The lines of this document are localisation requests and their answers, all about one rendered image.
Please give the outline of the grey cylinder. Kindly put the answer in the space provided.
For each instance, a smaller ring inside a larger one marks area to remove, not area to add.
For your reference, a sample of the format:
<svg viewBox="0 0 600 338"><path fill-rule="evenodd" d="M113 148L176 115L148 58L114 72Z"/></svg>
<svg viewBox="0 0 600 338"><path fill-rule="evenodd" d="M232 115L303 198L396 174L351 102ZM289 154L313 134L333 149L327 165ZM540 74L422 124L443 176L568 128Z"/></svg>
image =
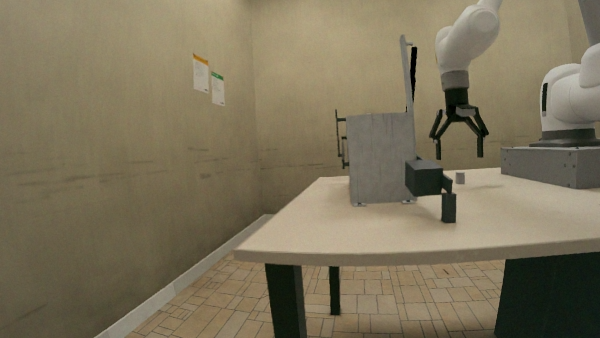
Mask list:
<svg viewBox="0 0 600 338"><path fill-rule="evenodd" d="M456 174L456 184L465 184L465 172L464 171L457 171L455 172Z"/></svg>

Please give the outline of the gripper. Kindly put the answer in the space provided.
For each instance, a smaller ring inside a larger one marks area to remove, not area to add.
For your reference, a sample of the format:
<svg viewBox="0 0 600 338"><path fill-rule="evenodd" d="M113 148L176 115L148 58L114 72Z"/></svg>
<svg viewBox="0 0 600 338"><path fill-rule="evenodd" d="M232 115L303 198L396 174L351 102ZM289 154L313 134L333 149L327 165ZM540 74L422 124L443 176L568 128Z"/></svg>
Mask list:
<svg viewBox="0 0 600 338"><path fill-rule="evenodd" d="M483 142L485 141L485 137L489 135L489 132L481 119L478 112L475 112L475 116L473 117L477 126L472 122L470 117L460 117L456 114L455 105L464 105L469 104L468 99L468 90L467 89L454 89L444 92L445 94L445 105L446 110L438 110L437 117L430 132L429 138L433 139L433 143L436 144L436 160L441 160L441 140L440 138L450 126L451 123L465 123L467 126L474 132L477 138L477 158L484 158L483 155ZM441 127L439 132L436 134L442 117L444 114L448 117L445 121L444 125ZM483 132L484 131L484 132ZM436 136L435 136L436 134Z"/></svg>

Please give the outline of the black straight rod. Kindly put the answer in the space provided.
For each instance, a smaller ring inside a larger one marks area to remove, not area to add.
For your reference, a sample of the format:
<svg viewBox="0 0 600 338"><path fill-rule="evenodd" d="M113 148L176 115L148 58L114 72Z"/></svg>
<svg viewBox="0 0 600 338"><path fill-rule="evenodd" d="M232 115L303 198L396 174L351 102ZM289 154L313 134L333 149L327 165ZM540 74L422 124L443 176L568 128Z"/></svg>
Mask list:
<svg viewBox="0 0 600 338"><path fill-rule="evenodd" d="M406 46L413 46L414 42L406 42ZM414 93L415 93L415 72L416 72L416 60L417 60L417 47L411 48L411 64L410 64L410 75L411 75L411 88L412 88L412 98L414 103Z"/></svg>

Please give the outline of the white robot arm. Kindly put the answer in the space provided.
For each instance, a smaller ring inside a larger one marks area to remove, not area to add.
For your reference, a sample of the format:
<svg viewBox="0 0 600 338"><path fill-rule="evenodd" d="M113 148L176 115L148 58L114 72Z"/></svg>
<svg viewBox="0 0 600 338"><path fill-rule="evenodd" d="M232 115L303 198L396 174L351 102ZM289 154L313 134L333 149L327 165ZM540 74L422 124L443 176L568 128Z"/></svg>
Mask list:
<svg viewBox="0 0 600 338"><path fill-rule="evenodd" d="M595 129L590 129L600 122L600 0L577 1L590 48L581 64L558 66L545 76L540 90L542 138L529 147L600 146ZM438 32L435 53L443 92L470 88L468 66L496 41L501 3L480 0L457 23Z"/></svg>

